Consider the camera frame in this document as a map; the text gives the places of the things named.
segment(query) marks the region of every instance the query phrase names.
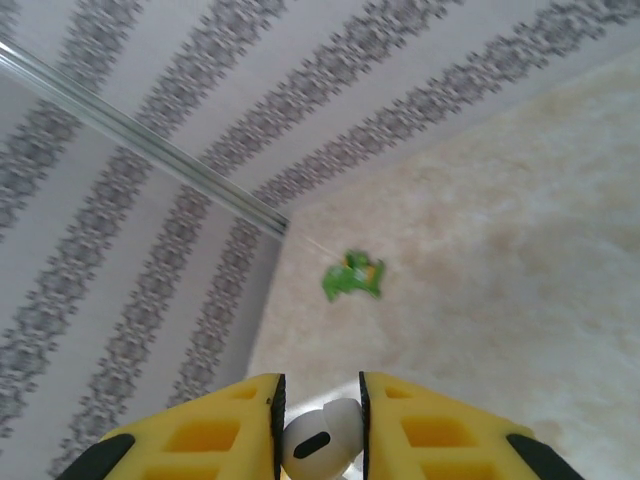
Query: beige floor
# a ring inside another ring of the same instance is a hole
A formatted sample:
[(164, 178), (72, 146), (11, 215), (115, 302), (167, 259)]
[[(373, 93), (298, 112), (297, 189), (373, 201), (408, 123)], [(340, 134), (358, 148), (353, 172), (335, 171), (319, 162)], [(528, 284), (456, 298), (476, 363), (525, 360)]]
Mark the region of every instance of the beige floor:
[[(382, 300), (324, 298), (350, 247)], [(361, 369), (640, 478), (640, 50), (297, 213), (250, 373), (296, 404)]]

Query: patterned wall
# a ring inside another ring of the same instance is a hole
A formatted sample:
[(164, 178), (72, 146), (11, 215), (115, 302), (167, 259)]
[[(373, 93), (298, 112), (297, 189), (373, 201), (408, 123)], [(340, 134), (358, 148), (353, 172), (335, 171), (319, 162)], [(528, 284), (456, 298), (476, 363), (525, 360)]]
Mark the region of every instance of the patterned wall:
[[(638, 45), (640, 2), (0, 0), (0, 36), (290, 212)], [(241, 375), (277, 245), (0, 88), (0, 468), (22, 479)]]
[(0, 477), (244, 376), (279, 242), (0, 72)]

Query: decorative stripe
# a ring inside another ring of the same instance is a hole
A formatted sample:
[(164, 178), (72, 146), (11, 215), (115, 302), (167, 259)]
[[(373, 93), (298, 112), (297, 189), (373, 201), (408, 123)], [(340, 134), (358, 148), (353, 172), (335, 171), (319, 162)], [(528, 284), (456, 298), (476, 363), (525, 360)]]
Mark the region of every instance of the decorative stripe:
[(13, 38), (13, 26), (16, 24), (19, 11), (16, 0), (0, 0), (0, 39)]
[(271, 207), (281, 206), (425, 131), (430, 123), (442, 123), (448, 114), (480, 102), (485, 94), (517, 83), (533, 68), (546, 67), (552, 58), (577, 51), (587, 38), (603, 37), (605, 27), (625, 25), (639, 16), (640, 3), (636, 0), (554, 3), (540, 10), (531, 25), (519, 24), (513, 29), (514, 35), (495, 37), (482, 53), (470, 53), (466, 63), (454, 64), (440, 78), (431, 78), (426, 86), (410, 90), (404, 99), (381, 108), (360, 125), (285, 168), (254, 194)]
[(394, 49), (406, 45), (406, 37), (420, 35), (432, 18), (447, 14), (445, 5), (465, 0), (380, 0), (364, 6), (364, 14), (352, 16), (327, 45), (313, 52), (302, 67), (289, 72), (286, 80), (267, 93), (241, 120), (202, 155), (201, 161), (221, 175), (252, 159), (293, 125), (302, 123), (318, 107), (340, 95), (382, 63)]
[[(109, 11), (105, 15), (119, 12), (115, 8), (117, 4), (107, 2), (106, 5)], [(191, 44), (183, 45), (183, 52), (177, 54), (173, 65), (167, 67), (165, 75), (158, 81), (158, 87), (147, 98), (136, 119), (157, 134), (169, 135), (184, 121), (190, 109), (204, 98), (205, 89), (213, 88), (215, 81), (224, 76), (224, 70), (235, 65), (236, 57), (246, 54), (245, 47), (258, 41), (258, 29), (270, 28), (271, 17), (277, 17), (282, 12), (284, 0), (217, 1), (211, 7), (209, 16), (201, 18), (204, 26), (194, 28)], [(215, 74), (212, 77), (215, 81), (203, 77), (209, 74)], [(133, 160), (137, 162), (137, 168), (123, 166)], [(59, 250), (68, 245), (75, 253), (71, 256), (61, 253), (59, 257), (50, 259), (52, 269), (41, 272), (36, 280), (39, 290), (29, 295), (30, 303), (20, 308), (14, 316), (17, 328), (3, 333), (8, 342), (0, 346), (0, 438), (11, 435), (9, 422), (22, 415), (27, 405), (24, 396), (37, 388), (33, 379), (45, 372), (49, 364), (47, 353), (55, 349), (55, 337), (65, 333), (69, 325), (68, 316), (75, 313), (76, 302), (84, 297), (87, 283), (102, 265), (104, 252), (110, 248), (109, 239), (118, 233), (127, 211), (133, 207), (138, 189), (151, 170), (146, 160), (124, 148), (109, 160), (109, 165), (109, 170), (101, 174), (104, 178), (94, 185), (94, 191), (99, 190), (104, 196), (100, 197), (100, 201), (109, 202), (109, 192), (114, 192), (117, 197), (120, 189), (126, 187), (130, 193), (127, 201), (123, 205), (110, 206), (112, 210), (107, 208), (107, 211), (99, 211), (101, 216), (93, 218), (91, 199), (88, 199), (89, 206), (78, 214), (79, 222), (82, 223), (85, 217), (89, 222), (86, 225), (89, 230), (88, 247), (85, 248), (83, 238), (79, 239), (79, 245), (76, 246), (80, 227), (69, 227), (71, 236), (62, 241)], [(122, 167), (123, 174), (128, 174), (126, 181), (111, 175), (118, 165)], [(104, 222), (102, 215), (108, 217)], [(55, 328), (50, 331), (48, 325)], [(46, 330), (46, 334), (40, 333), (42, 329)]]
[(284, 0), (216, 1), (146, 97), (138, 121), (163, 137), (175, 132), (285, 11)]
[(81, 125), (73, 115), (40, 100), (17, 133), (9, 136), (0, 150), (0, 242), (4, 232), (17, 223), (17, 211), (24, 210), (26, 199), (38, 191), (37, 182), (47, 178)]
[(71, 35), (63, 43), (58, 70), (97, 92), (138, 22), (143, 1), (78, 0), (79, 9), (71, 16)]
[(0, 346), (0, 438), (13, 430), (9, 422), (22, 415), (25, 395), (37, 388), (35, 377), (49, 365), (49, 352), (55, 351), (56, 338), (69, 327), (69, 317), (77, 310), (95, 271), (104, 263), (111, 240), (133, 206), (151, 165), (142, 157), (120, 149), (111, 158), (101, 178), (92, 186), (86, 206), (75, 216), (69, 235), (47, 260), (28, 302), (14, 314), (15, 328), (3, 332)]
[[(58, 69), (96, 93), (122, 53), (142, 4), (138, 0), (80, 0), (78, 5)], [(38, 183), (59, 163), (81, 125), (55, 104), (39, 101), (27, 113), (26, 121), (16, 127), (17, 133), (9, 136), (0, 150), (0, 242), (4, 232), (17, 223), (17, 212), (24, 210), (26, 200), (39, 190)]]
[(236, 219), (220, 256), (222, 261), (211, 281), (211, 289), (207, 292), (207, 301), (202, 306), (198, 328), (191, 334), (191, 347), (186, 352), (187, 359), (180, 366), (180, 379), (173, 385), (174, 393), (167, 407), (210, 391), (260, 235), (256, 226), (244, 219)]
[(61, 441), (63, 453), (52, 461), (49, 474), (57, 477), (82, 451), (105, 432), (117, 426), (126, 412), (125, 402), (135, 392), (140, 366), (149, 357), (154, 333), (164, 322), (164, 313), (180, 282), (191, 247), (198, 239), (211, 200), (190, 187), (182, 187), (165, 220), (144, 272), (130, 293), (131, 302), (122, 311), (124, 318), (109, 339), (106, 355), (98, 361), (100, 370), (91, 376), (89, 393), (80, 401), (82, 410), (73, 416), (70, 438)]

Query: floor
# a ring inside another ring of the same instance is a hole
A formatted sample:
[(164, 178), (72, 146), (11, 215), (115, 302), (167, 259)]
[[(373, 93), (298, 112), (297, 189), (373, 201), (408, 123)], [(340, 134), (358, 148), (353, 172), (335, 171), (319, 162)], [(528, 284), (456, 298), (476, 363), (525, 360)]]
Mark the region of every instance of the floor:
[[(249, 373), (303, 408), (386, 371), (639, 478), (639, 138), (640, 49), (297, 211)], [(352, 247), (386, 261), (383, 298), (330, 304)]]

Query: green toy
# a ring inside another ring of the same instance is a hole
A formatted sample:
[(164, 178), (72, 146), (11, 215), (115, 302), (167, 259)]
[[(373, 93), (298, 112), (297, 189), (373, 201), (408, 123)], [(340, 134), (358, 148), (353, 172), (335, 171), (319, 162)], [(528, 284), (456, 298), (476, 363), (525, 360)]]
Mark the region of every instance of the green toy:
[(338, 294), (353, 290), (364, 290), (380, 298), (380, 279), (384, 273), (384, 262), (371, 263), (369, 256), (360, 250), (349, 250), (341, 265), (329, 267), (322, 280), (322, 288), (330, 302)]

